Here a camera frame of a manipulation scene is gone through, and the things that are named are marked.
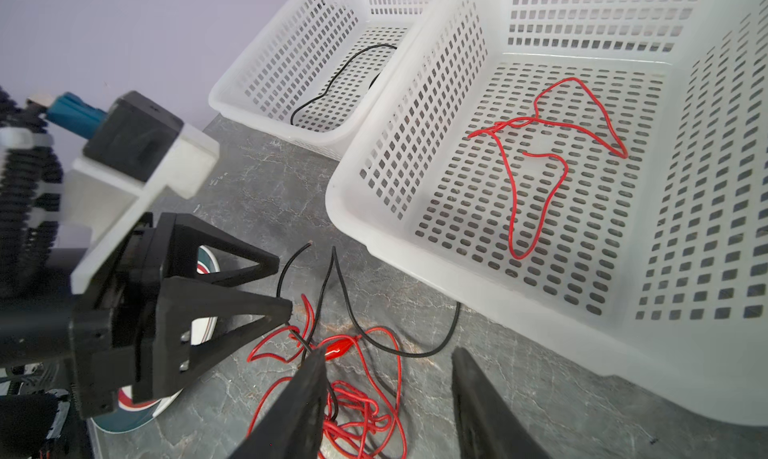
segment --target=perforated basket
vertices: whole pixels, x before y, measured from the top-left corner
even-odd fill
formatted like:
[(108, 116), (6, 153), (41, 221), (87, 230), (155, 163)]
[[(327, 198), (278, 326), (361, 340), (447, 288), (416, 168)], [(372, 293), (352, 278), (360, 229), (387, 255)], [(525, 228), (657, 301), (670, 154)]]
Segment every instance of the perforated basket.
[[(208, 102), (246, 126), (340, 159), (394, 76), (429, 0), (289, 0), (226, 71)], [(321, 100), (299, 106), (326, 90)]]
[[(375, 256), (600, 375), (768, 425), (768, 0), (441, 0), (332, 176)], [(583, 80), (629, 150), (531, 116)], [(542, 117), (606, 138), (574, 82)]]

